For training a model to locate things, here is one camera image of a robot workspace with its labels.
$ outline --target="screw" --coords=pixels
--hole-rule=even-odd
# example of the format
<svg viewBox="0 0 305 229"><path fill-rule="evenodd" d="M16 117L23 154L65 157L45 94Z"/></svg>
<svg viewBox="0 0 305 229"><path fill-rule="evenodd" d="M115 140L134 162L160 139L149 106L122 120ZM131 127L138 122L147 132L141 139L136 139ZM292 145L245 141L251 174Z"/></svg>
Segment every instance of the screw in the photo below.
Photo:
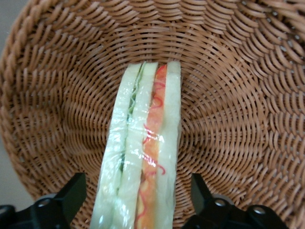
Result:
<svg viewBox="0 0 305 229"><path fill-rule="evenodd" d="M260 214L260 215L264 215L266 213L265 210L261 207L254 207L253 211L257 214Z"/></svg>
<svg viewBox="0 0 305 229"><path fill-rule="evenodd" d="M7 207L6 206L3 206L3 207L0 207L0 215L5 213L7 211Z"/></svg>
<svg viewBox="0 0 305 229"><path fill-rule="evenodd" d="M47 204L50 203L50 199L42 199L39 204L38 204L38 207L43 207L43 206L46 206Z"/></svg>
<svg viewBox="0 0 305 229"><path fill-rule="evenodd" d="M215 204L220 207L225 206L225 202L222 199L215 200Z"/></svg>

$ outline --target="plastic-wrapped sandwich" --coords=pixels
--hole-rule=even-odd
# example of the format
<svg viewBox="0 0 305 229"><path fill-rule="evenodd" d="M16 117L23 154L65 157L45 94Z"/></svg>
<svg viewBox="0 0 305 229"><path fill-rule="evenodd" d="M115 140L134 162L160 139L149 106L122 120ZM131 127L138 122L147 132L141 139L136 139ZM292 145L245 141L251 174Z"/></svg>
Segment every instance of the plastic-wrapped sandwich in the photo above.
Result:
<svg viewBox="0 0 305 229"><path fill-rule="evenodd" d="M173 227L181 68L129 64L112 113L91 229Z"/></svg>

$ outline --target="wicker basket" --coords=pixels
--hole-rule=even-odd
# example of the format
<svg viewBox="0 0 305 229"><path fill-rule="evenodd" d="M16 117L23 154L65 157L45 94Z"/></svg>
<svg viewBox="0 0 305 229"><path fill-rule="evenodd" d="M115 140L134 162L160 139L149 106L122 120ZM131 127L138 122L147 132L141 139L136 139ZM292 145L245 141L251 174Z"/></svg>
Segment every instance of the wicker basket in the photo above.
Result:
<svg viewBox="0 0 305 229"><path fill-rule="evenodd" d="M305 228L304 40L303 0L32 0L0 61L3 142L34 198L86 172L73 225L88 228L124 69L179 60L174 228L194 213L193 172Z"/></svg>

